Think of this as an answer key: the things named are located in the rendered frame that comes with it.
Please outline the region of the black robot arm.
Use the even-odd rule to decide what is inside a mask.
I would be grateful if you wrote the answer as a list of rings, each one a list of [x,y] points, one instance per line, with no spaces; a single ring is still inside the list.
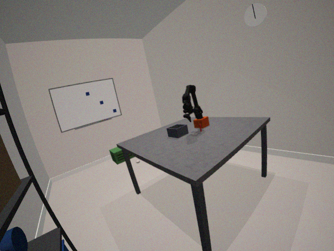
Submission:
[[[204,118],[202,116],[203,111],[200,108],[200,106],[198,105],[195,91],[196,91],[196,86],[194,86],[194,85],[188,85],[188,86],[186,86],[185,94],[182,97],[182,102],[184,103],[184,105],[183,105],[183,109],[184,109],[183,112],[187,113],[189,107],[192,106],[191,102],[190,102],[190,93],[191,93],[192,100],[193,100],[193,103],[194,103],[194,108],[199,108],[199,111],[198,111],[198,114],[197,114],[197,119],[201,119],[201,118]]]

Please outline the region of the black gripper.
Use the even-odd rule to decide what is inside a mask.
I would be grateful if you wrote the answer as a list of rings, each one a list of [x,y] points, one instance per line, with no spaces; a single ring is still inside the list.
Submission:
[[[199,108],[194,108],[193,109],[193,106],[191,106],[188,109],[188,114],[186,113],[183,116],[184,116],[184,118],[187,118],[191,122],[190,114],[194,113],[195,114],[195,118],[197,118],[198,111],[199,111]]]

